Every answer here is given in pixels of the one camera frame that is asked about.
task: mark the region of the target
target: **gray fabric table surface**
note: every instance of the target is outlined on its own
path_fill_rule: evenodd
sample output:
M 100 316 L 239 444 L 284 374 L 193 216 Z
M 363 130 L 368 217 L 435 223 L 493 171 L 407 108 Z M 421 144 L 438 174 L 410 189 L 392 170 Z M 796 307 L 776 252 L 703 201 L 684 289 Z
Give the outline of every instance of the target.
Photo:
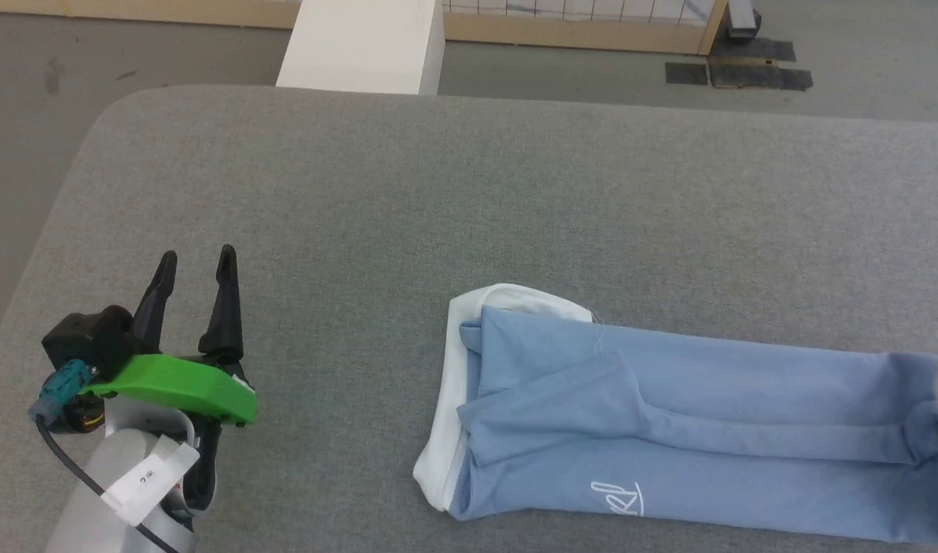
M 87 137 L 2 323 L 0 551 L 44 548 L 73 486 L 25 416 L 50 371 L 41 336 L 71 311 L 134 309 L 174 248 L 163 347 L 194 353 L 225 242 L 260 409 L 223 434 L 201 551 L 935 549 L 564 512 L 458 524 L 410 470 L 448 300 L 498 281 L 619 325 L 938 353 L 938 125 L 279 88 L 132 95 Z M 99 439 L 61 444 L 85 462 Z

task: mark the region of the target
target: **concrete floor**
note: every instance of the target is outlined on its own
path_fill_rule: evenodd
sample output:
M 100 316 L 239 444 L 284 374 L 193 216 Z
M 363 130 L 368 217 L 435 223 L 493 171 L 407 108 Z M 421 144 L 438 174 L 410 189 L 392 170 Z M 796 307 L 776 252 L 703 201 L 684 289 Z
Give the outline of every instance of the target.
M 757 0 L 807 92 L 665 84 L 680 56 L 450 43 L 441 94 L 938 122 L 938 0 Z M 289 31 L 0 14 L 0 319 L 69 162 L 143 88 L 273 84 Z M 131 303 L 136 298 L 124 298 Z M 83 309 L 101 306 L 83 306 Z

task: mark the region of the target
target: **green plastic bracket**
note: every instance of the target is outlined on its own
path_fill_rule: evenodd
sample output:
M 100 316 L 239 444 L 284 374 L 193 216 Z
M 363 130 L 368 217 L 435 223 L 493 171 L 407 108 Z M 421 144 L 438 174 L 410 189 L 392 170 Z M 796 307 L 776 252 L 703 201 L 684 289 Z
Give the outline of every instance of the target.
M 86 386 L 82 393 L 124 393 L 140 402 L 173 407 L 223 421 L 252 423 L 257 394 L 216 367 L 171 355 L 134 355 L 113 381 Z

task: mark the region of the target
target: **folded blue garment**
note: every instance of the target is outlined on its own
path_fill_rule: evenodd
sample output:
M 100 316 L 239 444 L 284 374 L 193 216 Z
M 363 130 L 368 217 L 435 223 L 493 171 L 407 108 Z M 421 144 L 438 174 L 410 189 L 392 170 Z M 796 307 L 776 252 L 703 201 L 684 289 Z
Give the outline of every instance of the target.
M 483 307 L 449 512 L 614 512 L 938 543 L 938 356 Z

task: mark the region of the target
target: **robotic arm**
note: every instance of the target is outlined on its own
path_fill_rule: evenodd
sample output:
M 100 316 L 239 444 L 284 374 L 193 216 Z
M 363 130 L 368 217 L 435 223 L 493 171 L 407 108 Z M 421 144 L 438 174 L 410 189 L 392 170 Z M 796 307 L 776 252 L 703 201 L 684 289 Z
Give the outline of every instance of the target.
M 29 416 L 80 479 L 47 553 L 191 553 L 192 522 L 209 509 L 216 491 L 222 428 L 254 422 L 257 394 L 240 364 L 237 253 L 230 245 L 220 253 L 209 328 L 199 339 L 199 354 L 187 357 L 160 350 L 176 266 L 176 254 L 164 253 L 133 316 L 117 305 L 93 315 L 73 313 L 41 340 L 55 373 L 41 386 Z M 104 441 L 85 471 L 51 436 L 88 433 L 101 425 Z M 163 443 L 194 449 L 198 459 L 152 511 L 143 512 L 140 524 L 128 524 L 104 494 Z

